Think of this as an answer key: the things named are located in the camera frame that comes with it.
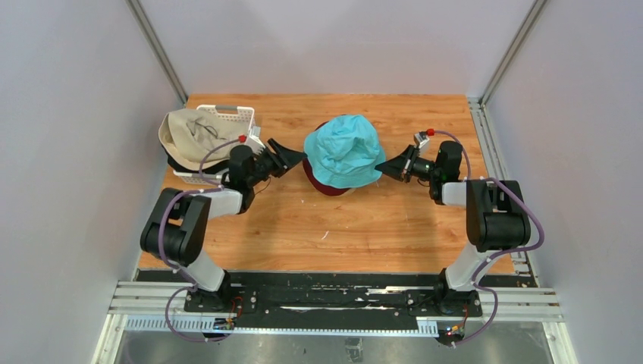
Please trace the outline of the maroon bucket hat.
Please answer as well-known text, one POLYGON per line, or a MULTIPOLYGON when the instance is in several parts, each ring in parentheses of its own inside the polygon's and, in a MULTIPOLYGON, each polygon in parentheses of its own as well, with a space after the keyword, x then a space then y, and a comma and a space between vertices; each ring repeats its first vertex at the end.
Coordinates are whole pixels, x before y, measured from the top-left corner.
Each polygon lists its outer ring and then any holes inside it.
POLYGON ((309 163, 309 160, 305 158, 303 160, 303 170, 310 182, 310 184, 321 194, 330 197, 339 197, 339 196, 348 196, 353 193, 355 188, 336 188, 326 184, 321 183, 317 180, 313 174, 312 166, 309 163))

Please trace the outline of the teal bucket hat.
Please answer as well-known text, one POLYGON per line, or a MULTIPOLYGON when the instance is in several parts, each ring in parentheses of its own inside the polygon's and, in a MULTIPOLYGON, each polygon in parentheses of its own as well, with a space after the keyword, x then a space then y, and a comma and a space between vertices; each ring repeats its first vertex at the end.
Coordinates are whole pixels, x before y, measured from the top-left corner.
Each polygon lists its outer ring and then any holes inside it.
POLYGON ((303 142, 313 174, 336 188, 360 188, 377 182, 375 166, 385 162, 378 132, 363 115, 341 115, 323 123, 303 142))

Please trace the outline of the beige bucket hat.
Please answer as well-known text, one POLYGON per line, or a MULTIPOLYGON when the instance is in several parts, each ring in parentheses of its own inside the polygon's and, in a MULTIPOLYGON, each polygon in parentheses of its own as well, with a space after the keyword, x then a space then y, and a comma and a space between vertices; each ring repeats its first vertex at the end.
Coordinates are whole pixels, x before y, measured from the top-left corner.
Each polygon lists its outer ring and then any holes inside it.
POLYGON ((167 113, 158 139, 173 168, 207 169, 229 159, 240 136, 248 134, 247 121, 228 120, 209 111, 182 108, 167 113))

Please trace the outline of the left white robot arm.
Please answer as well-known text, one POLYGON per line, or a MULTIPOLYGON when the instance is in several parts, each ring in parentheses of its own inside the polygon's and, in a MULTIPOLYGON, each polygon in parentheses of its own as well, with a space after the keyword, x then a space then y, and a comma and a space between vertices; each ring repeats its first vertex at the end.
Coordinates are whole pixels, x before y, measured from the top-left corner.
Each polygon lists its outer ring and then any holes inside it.
POLYGON ((256 184, 282 177, 306 157, 273 139, 259 152, 235 143, 221 182, 208 189, 161 191, 141 233, 141 250, 183 275, 189 291, 203 294, 212 312, 226 312, 232 304, 231 278, 205 251, 209 220, 243 214, 255 198, 256 184))

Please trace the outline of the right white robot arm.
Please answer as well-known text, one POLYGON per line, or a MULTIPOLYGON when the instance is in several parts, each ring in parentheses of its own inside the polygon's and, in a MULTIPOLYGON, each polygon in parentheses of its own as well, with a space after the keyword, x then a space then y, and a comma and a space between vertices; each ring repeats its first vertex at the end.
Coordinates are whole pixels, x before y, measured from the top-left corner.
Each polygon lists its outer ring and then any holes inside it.
POLYGON ((433 161, 420 156, 419 146, 407 146, 400 155, 376 166, 377 171, 401 182, 412 178, 426 182, 429 197, 438 205, 466 210, 468 241, 434 286, 434 307, 445 316, 462 309, 464 298, 476 289, 501 253, 526 245, 531 237, 519 184, 514 180, 460 178, 464 155, 460 143, 444 141, 433 161))

